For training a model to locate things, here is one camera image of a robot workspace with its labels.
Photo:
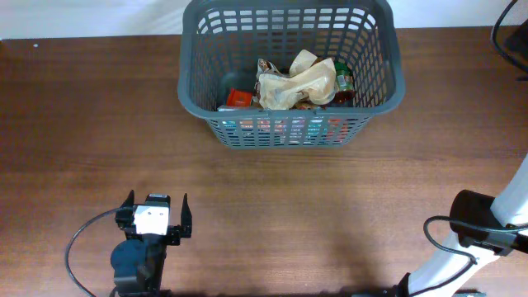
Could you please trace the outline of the orange biscuit packet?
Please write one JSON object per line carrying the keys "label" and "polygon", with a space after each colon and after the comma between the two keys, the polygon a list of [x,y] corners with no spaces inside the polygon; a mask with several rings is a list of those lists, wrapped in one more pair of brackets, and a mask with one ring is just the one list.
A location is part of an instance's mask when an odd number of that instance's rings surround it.
{"label": "orange biscuit packet", "polygon": [[[307,99],[296,102],[294,110],[324,110],[325,106],[313,104]],[[219,106],[217,111],[244,111],[244,110],[264,110],[264,107],[257,101],[250,92],[239,91],[231,88],[227,103]]]}

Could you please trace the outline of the tissue pack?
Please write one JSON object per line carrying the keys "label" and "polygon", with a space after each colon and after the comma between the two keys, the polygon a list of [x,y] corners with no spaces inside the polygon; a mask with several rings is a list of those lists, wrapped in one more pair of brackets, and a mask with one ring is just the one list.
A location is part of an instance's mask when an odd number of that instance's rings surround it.
{"label": "tissue pack", "polygon": [[286,147],[343,144],[350,125],[342,119],[315,116],[307,120],[302,116],[267,115],[235,120],[214,120],[210,123],[219,140],[236,149],[247,147]]}

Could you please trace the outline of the brown white snack bag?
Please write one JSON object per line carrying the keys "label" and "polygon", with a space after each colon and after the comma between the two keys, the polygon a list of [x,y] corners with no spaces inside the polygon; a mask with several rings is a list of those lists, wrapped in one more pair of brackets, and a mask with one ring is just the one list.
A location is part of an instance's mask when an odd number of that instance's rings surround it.
{"label": "brown white snack bag", "polygon": [[289,72],[282,73],[271,61],[265,60],[265,59],[259,59],[257,61],[257,74],[256,74],[256,82],[254,86],[254,91],[252,94],[252,104],[254,106],[260,104],[260,98],[261,98],[260,77],[263,74],[271,74],[273,76],[278,76],[280,78],[290,78],[292,76],[295,76],[307,70],[308,68],[318,63],[319,61],[320,61],[320,58],[318,56],[307,51],[306,49],[302,49],[297,54],[297,56],[294,58],[294,61],[292,62],[289,68]]}

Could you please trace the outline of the beige bread bag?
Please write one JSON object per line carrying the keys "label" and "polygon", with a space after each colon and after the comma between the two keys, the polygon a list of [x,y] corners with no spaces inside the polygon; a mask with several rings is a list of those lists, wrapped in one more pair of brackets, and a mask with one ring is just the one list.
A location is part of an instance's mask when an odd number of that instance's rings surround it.
{"label": "beige bread bag", "polygon": [[318,62],[291,78],[273,73],[261,74],[259,104],[268,110],[289,110],[297,102],[308,99],[325,105],[335,96],[336,69],[331,59]]}

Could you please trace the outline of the green lid jar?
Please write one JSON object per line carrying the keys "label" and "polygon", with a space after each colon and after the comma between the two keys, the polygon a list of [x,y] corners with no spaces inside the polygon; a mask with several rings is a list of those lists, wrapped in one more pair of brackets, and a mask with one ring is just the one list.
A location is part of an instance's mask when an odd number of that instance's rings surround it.
{"label": "green lid jar", "polygon": [[332,102],[343,104],[350,101],[356,94],[354,90],[354,78],[352,71],[344,63],[335,62],[334,67],[336,70],[336,93]]}

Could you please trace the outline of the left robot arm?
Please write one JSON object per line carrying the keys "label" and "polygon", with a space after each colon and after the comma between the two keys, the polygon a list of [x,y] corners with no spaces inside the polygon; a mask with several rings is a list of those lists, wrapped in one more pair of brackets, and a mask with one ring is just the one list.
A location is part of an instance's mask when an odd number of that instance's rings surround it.
{"label": "left robot arm", "polygon": [[147,195],[143,204],[134,202],[131,191],[115,214],[125,241],[111,253],[113,293],[119,296],[170,296],[162,288],[163,268],[169,246],[178,246],[192,234],[192,214],[183,196],[178,225],[170,224],[171,196]]}

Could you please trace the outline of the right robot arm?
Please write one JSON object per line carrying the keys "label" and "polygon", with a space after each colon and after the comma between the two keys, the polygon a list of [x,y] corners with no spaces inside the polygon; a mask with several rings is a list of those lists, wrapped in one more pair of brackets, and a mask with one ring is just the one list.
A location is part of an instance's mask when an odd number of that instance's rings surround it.
{"label": "right robot arm", "polygon": [[462,190],[447,216],[423,224],[436,248],[395,287],[397,296],[453,296],[480,269],[513,251],[527,252],[527,161],[497,196]]}

